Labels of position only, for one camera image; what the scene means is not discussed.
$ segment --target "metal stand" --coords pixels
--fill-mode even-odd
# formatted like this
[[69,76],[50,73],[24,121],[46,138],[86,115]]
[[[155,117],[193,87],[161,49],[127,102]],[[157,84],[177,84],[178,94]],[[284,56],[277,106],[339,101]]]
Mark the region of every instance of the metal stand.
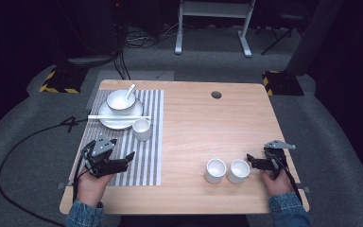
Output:
[[175,53],[182,53],[182,17],[188,16],[210,16],[210,17],[231,17],[246,18],[243,30],[237,31],[244,55],[251,57],[249,44],[247,43],[246,33],[249,27],[255,0],[249,4],[232,4],[232,3],[210,3],[210,2],[189,2],[181,0],[179,6],[179,32],[176,39]]

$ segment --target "denim sleeve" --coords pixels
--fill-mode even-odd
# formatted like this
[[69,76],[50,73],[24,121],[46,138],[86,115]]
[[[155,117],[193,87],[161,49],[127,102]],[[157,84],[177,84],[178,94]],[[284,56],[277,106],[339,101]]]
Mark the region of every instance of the denim sleeve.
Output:
[[96,227],[101,224],[103,219],[103,204],[97,207],[89,206],[80,201],[75,201],[70,208],[69,215],[66,217],[66,227]]
[[269,206],[274,227],[310,226],[309,216],[294,192],[270,197]]

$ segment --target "hand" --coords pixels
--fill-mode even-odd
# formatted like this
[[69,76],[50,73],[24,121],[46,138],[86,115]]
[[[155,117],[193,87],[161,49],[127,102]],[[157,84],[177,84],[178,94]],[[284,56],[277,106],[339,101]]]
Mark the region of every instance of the hand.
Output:
[[260,170],[260,174],[271,197],[294,191],[284,169],[275,180],[272,180],[264,170]]
[[96,207],[101,201],[108,182],[111,181],[114,174],[96,178],[90,172],[82,174],[78,178],[78,200],[87,205]]

